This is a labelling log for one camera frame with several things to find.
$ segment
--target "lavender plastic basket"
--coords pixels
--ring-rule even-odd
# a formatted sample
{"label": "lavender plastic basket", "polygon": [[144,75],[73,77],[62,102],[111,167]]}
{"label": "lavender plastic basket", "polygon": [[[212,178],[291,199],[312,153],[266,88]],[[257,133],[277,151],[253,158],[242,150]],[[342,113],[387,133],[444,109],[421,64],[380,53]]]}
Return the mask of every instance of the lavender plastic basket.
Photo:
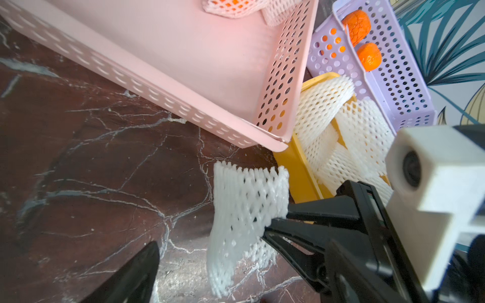
{"label": "lavender plastic basket", "polygon": [[[382,52],[383,62],[372,72],[365,72],[340,22],[358,9],[367,13],[372,29],[355,49],[373,42]],[[375,100],[395,132],[436,122],[428,88],[388,0],[337,0],[333,15],[312,35],[307,68],[313,77],[333,71],[352,78],[357,99]]]}

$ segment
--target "orange fruit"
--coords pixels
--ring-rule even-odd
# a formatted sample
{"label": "orange fruit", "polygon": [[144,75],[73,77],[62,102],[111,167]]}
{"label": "orange fruit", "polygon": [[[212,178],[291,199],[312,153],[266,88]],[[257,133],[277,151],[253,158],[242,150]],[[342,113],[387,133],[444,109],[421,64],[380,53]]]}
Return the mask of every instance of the orange fruit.
{"label": "orange fruit", "polygon": [[349,27],[349,36],[352,45],[355,47],[371,31],[371,20],[369,16],[361,10],[356,10],[348,14],[343,20],[344,27]]}
{"label": "orange fruit", "polygon": [[375,70],[382,63],[381,51],[374,43],[366,43],[357,51],[362,66],[368,72]]}

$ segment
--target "foam fruit net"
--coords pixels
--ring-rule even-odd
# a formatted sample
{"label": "foam fruit net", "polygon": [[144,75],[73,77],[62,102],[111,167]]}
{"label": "foam fruit net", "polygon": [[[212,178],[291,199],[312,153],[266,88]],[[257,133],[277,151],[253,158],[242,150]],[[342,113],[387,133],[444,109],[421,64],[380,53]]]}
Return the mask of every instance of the foam fruit net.
{"label": "foam fruit net", "polygon": [[[302,92],[295,133],[317,182],[331,193],[346,180],[374,185],[384,204],[392,188],[386,175],[385,157],[394,140],[376,103],[370,99],[347,102],[354,85],[346,77],[316,84]],[[346,146],[330,124],[336,118]]]}
{"label": "foam fruit net", "polygon": [[237,262],[250,258],[257,268],[275,261],[277,252],[260,237],[273,218],[288,213],[289,173],[242,169],[231,163],[214,165],[214,223],[207,250],[207,272],[212,292],[229,295]]}
{"label": "foam fruit net", "polygon": [[285,21],[302,0],[202,0],[207,13],[228,18],[241,18],[262,10],[269,26]]}

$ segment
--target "yellow plastic tray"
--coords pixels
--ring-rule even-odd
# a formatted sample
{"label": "yellow plastic tray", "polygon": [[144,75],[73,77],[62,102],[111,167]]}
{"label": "yellow plastic tray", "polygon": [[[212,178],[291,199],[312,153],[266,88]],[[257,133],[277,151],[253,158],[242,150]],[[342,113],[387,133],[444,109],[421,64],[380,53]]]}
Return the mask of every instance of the yellow plastic tray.
{"label": "yellow plastic tray", "polygon": [[[312,87],[315,84],[327,81],[336,77],[340,77],[336,73],[326,73],[318,77],[312,78],[303,83],[302,92]],[[356,101],[356,97],[352,96],[349,101]],[[340,134],[339,126],[335,119],[331,122],[332,126],[339,133],[338,142],[345,146],[342,135]],[[317,184],[315,176],[313,175],[307,158],[303,153],[300,142],[295,134],[291,137],[288,148],[279,153],[273,153],[278,165],[283,165],[290,173],[290,193],[295,203],[303,203],[315,200],[331,198],[330,193],[325,185]]]}

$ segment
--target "marble surface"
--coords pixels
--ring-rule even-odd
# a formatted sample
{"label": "marble surface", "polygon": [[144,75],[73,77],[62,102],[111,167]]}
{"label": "marble surface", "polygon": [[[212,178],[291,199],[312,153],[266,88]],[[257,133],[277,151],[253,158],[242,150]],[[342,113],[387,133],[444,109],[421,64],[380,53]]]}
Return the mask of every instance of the marble surface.
{"label": "marble surface", "polygon": [[153,302],[319,302],[281,258],[242,261],[210,292],[214,163],[275,166],[125,91],[0,22],[0,297],[78,302],[146,243]]}

